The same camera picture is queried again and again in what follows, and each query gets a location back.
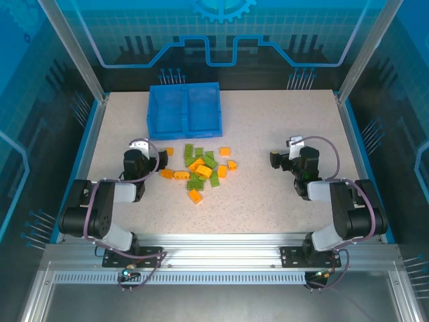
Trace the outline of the aluminium frame post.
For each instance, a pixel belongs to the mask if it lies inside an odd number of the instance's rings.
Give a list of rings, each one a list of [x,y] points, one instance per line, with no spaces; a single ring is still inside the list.
[[[56,0],[38,0],[38,3],[93,97],[98,103],[104,104],[106,99],[105,92]]]
[[[386,0],[337,95],[344,105],[404,0]]]

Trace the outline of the grey metal lower panel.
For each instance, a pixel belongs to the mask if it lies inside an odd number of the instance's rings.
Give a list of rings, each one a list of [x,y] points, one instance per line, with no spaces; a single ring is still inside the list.
[[[399,322],[390,293],[302,286],[56,286],[43,322]]]

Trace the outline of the blue-trimmed table side rail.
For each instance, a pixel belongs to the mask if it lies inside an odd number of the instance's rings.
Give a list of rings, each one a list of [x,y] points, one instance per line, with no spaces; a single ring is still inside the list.
[[[344,103],[338,102],[337,105],[358,176],[360,179],[369,179],[373,183],[381,205],[384,207],[352,105],[348,99]]]
[[[56,224],[51,234],[51,238],[50,238],[51,244],[57,244],[62,240],[62,234],[58,229],[58,223],[59,223],[62,210],[66,204],[68,194],[71,190],[72,183],[74,182],[75,179],[82,179],[82,178],[86,179],[88,176],[93,154],[97,144],[100,128],[103,122],[105,109],[107,107],[107,101],[108,99],[106,99],[104,103],[98,103],[97,101],[95,101],[93,103],[93,106],[91,107],[90,115],[88,117],[88,121],[86,123],[86,127],[84,129],[84,133],[82,135],[82,139],[78,147],[77,155],[70,173],[70,178],[68,180],[66,189],[64,191],[64,196],[58,212]]]

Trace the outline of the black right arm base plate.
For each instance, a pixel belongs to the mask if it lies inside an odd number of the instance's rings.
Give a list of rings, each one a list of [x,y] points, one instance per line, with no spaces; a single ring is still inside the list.
[[[333,251],[317,252],[303,247],[280,248],[282,268],[340,268],[340,256]]]

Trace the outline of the blue two-compartment plastic bin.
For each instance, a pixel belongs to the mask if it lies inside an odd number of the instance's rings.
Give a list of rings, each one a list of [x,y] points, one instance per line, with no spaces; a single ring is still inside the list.
[[[223,135],[220,84],[154,85],[149,90],[147,129],[155,140]]]

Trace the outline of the aluminium front rail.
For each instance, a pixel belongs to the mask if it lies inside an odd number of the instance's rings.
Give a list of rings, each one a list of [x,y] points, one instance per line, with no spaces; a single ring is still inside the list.
[[[168,254],[162,270],[168,271],[279,271],[280,247],[300,247],[304,233],[154,234],[138,236],[143,246],[160,246]],[[85,239],[66,237],[46,246],[39,269],[51,271],[100,271],[102,260]],[[404,269],[400,249],[382,237],[347,246],[351,271]]]

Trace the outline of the left aluminium frame post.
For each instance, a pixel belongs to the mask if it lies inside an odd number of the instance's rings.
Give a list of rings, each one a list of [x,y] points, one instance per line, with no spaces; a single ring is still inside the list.
[[[38,3],[93,97],[98,103],[104,104],[106,99],[105,92],[56,0],[38,0]]]

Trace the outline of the right blue-trimmed table side rail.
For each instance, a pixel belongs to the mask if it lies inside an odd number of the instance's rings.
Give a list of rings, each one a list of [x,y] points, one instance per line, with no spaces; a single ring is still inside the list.
[[[381,205],[384,207],[352,105],[348,99],[344,103],[338,102],[337,105],[358,176],[360,179],[369,179],[373,183]]]

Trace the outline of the left blue-trimmed table side rail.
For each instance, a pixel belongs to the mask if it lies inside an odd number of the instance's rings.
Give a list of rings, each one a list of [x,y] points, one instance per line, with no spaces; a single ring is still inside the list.
[[[58,212],[56,224],[51,234],[51,238],[50,238],[51,244],[57,244],[62,240],[62,234],[58,229],[58,223],[59,223],[62,210],[66,204],[68,194],[71,190],[72,183],[74,182],[75,179],[82,179],[82,178],[86,179],[88,176],[93,154],[97,144],[100,128],[103,122],[105,109],[107,107],[107,101],[108,99],[106,99],[104,103],[98,103],[97,101],[95,101],[93,103],[93,106],[91,107],[90,115],[88,117],[88,121],[86,123],[86,127],[84,129],[84,133],[82,135],[82,139],[78,147],[77,155],[70,173],[70,178],[68,180],[66,189],[64,191],[64,196]]]

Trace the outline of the right aluminium frame post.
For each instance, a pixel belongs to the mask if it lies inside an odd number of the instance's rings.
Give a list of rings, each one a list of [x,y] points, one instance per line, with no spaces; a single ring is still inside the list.
[[[386,0],[337,95],[344,105],[404,0]]]

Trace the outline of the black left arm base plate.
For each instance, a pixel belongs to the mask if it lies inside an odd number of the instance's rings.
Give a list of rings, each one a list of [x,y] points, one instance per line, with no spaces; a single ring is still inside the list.
[[[152,254],[159,254],[164,249],[156,246],[143,246],[139,248],[136,256],[148,256]],[[120,256],[119,254],[110,250],[105,250],[102,267],[103,268],[125,268],[130,264],[135,264],[136,268],[155,268],[157,265],[157,258],[144,259],[136,263],[136,259]]]

